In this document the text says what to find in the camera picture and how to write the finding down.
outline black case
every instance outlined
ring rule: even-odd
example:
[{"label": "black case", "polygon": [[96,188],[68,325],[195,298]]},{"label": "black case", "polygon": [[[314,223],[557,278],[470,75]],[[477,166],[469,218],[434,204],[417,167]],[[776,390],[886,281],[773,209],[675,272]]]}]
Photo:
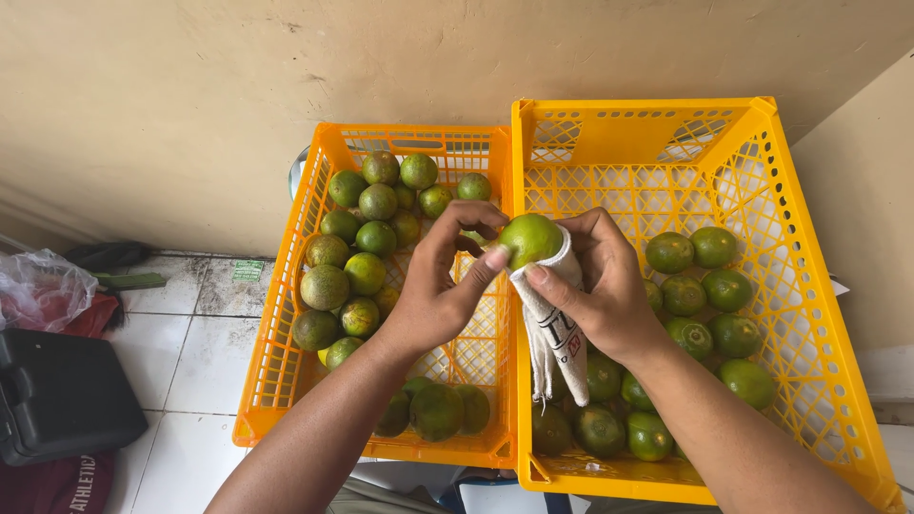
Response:
[{"label": "black case", "polygon": [[0,455],[7,464],[122,448],[148,427],[108,341],[0,331]]}]

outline fingernail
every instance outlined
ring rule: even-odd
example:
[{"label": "fingernail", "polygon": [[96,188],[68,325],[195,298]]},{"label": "fingernail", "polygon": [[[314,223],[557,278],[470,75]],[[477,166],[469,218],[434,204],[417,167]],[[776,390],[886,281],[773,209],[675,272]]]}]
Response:
[{"label": "fingernail", "polygon": [[511,249],[503,244],[496,244],[485,257],[485,265],[489,269],[502,271],[508,265],[508,259],[511,258]]},{"label": "fingernail", "polygon": [[524,268],[524,274],[526,275],[526,280],[533,285],[542,285],[547,279],[546,270],[539,264],[533,264],[532,262]]}]

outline hand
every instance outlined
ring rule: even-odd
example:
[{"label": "hand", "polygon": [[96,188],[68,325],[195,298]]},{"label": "hand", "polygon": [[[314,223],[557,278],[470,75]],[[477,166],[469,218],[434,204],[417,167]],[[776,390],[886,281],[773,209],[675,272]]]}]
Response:
[{"label": "hand", "polygon": [[638,255],[606,209],[597,207],[556,223],[571,233],[587,293],[535,264],[525,268],[530,285],[575,320],[595,347],[622,364],[658,340],[669,340],[647,303]]},{"label": "hand", "polygon": [[[498,232],[493,227],[507,222],[508,217],[489,202],[452,201],[416,245],[397,306],[378,332],[397,340],[416,357],[457,337],[473,316],[485,288],[510,257],[501,245],[483,253],[460,231],[475,230],[494,240]],[[450,270],[458,250],[469,252],[477,260],[455,284]]]}]

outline clear plastic bag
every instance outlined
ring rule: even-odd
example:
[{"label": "clear plastic bag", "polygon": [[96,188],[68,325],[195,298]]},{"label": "clear plastic bag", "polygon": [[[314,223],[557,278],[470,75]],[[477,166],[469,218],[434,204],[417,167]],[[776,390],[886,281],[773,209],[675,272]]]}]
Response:
[{"label": "clear plastic bag", "polygon": [[98,284],[51,250],[0,256],[0,329],[59,332],[89,308]]}]

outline yellow plastic crate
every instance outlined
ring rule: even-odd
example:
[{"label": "yellow plastic crate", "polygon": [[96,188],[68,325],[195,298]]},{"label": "yellow plastic crate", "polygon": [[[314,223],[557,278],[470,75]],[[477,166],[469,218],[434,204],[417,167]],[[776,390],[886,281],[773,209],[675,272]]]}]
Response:
[{"label": "yellow plastic crate", "polygon": [[[658,283],[664,276],[643,256],[654,235],[707,225],[736,233],[733,266],[756,290],[741,314],[759,325],[765,346],[757,361],[777,383],[768,418],[870,503],[904,510],[772,98],[522,100],[512,107],[511,125],[512,216],[565,218],[603,206],[638,250],[645,276]],[[524,488],[714,503],[695,469],[678,458],[533,455],[530,357],[517,312],[514,323]]]},{"label": "yellow plastic crate", "polygon": [[[448,187],[456,187],[465,172],[487,175],[493,196],[501,197],[503,208],[510,211],[513,197],[506,194],[513,180],[509,133],[508,127],[317,126],[260,319],[235,422],[235,444],[254,446],[295,401],[326,376],[327,370],[317,354],[299,350],[289,332],[292,321],[307,308],[298,297],[306,243],[318,231],[324,214],[336,209],[327,196],[330,176],[342,169],[360,168],[364,157],[374,150],[388,150],[400,160],[422,152],[438,162],[439,183]],[[431,220],[420,217],[420,222],[424,235]],[[413,248],[398,250],[386,261],[387,284],[397,290],[402,288]],[[456,281],[472,262],[469,254],[458,255],[452,269]],[[407,375],[425,375],[451,385],[479,386],[492,405],[492,419],[483,433],[473,437],[458,435],[431,444],[408,430],[395,439],[372,437],[362,455],[465,466],[516,465],[517,378],[514,328],[509,322],[513,301],[510,291],[502,274],[486,290],[467,328],[450,343],[426,354]]]}]

